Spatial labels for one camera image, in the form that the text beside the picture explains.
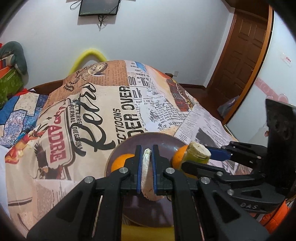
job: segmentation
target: newspaper print fabric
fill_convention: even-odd
[[[36,128],[5,156],[13,223],[26,236],[84,177],[104,177],[118,144],[146,131],[174,134],[195,103],[171,78],[138,62],[76,71],[49,95]]]
[[[230,141],[237,141],[224,130],[219,120],[198,103],[194,105],[174,136],[187,144],[196,141],[205,146],[216,148],[228,145]],[[232,175],[250,174],[251,172],[250,168],[231,160],[220,162],[210,159],[208,164],[222,167]]]

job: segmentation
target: door frame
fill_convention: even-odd
[[[219,61],[217,63],[217,66],[213,72],[213,75],[210,79],[210,82],[207,86],[206,89],[209,89],[214,81],[214,78],[215,78],[215,75],[217,74],[218,72],[218,69],[222,63],[222,60],[224,58],[224,55],[226,53],[226,50],[227,50],[227,47],[228,47],[228,44],[230,42],[230,38],[231,38],[231,35],[232,35],[232,32],[233,32],[233,28],[234,28],[234,24],[236,22],[236,19],[237,19],[237,12],[239,10],[235,10],[234,12],[234,15],[233,15],[233,20],[232,20],[232,23],[231,23],[231,27],[230,27],[230,30],[229,30],[229,33],[228,33],[228,36],[227,36],[227,39],[226,39],[226,42],[225,42],[225,45],[224,45],[224,48],[222,50],[222,53],[221,53],[221,56],[219,58]],[[256,62],[256,65],[254,67],[254,70],[245,86],[245,88],[243,89],[242,93],[240,94],[239,98],[237,99],[237,101],[235,102],[235,104],[232,106],[232,108],[230,109],[230,111],[227,113],[227,115],[225,116],[225,118],[223,119],[222,121],[222,125],[226,125],[230,119],[232,118],[232,116],[236,113],[236,111],[238,110],[238,108],[240,107],[240,105],[242,104],[243,100],[245,99],[245,97],[247,96],[248,92],[250,91],[253,83],[255,82],[257,76],[258,76],[258,73],[261,69],[261,66],[263,64],[263,61],[265,59],[265,55],[267,53],[267,50],[268,50],[268,46],[269,46],[269,42],[270,42],[270,38],[271,38],[271,34],[272,34],[272,26],[273,26],[273,19],[274,19],[274,11],[272,9],[271,6],[269,6],[269,10],[268,10],[268,21],[267,21],[267,29],[266,29],[266,34],[265,34],[265,38],[264,38],[264,41],[263,41],[263,45],[262,45],[262,49],[261,49],[261,52],[259,54],[259,58]]]

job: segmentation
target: cable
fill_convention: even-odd
[[[76,8],[78,8],[78,6],[81,4],[81,1],[82,1],[82,0],[78,0],[78,1],[76,1],[75,3],[72,3],[71,6],[70,6],[70,9],[71,9],[71,10],[75,10]]]
[[[108,14],[110,14],[115,8],[117,8],[117,7],[119,8],[120,3],[121,3],[121,0],[119,0],[118,4]],[[100,28],[102,27],[103,21],[105,20],[105,18],[107,17],[107,15],[105,17],[104,17],[103,14],[98,15],[98,20],[99,20],[99,23],[100,23]]]

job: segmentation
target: eagle illustration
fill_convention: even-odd
[[[38,172],[40,171],[40,179],[61,179],[63,166],[58,165],[56,169],[50,168],[46,159],[46,152],[43,150],[41,144],[37,142],[34,146],[34,152],[37,157],[38,170],[37,175],[34,179],[37,178]]]

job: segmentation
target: wooden floor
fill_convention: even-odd
[[[217,108],[219,107],[215,98],[211,96],[206,90],[197,89],[197,88],[184,88],[191,94],[197,101],[200,103],[202,107],[204,107],[210,114],[216,119],[222,121],[223,118],[219,115]]]

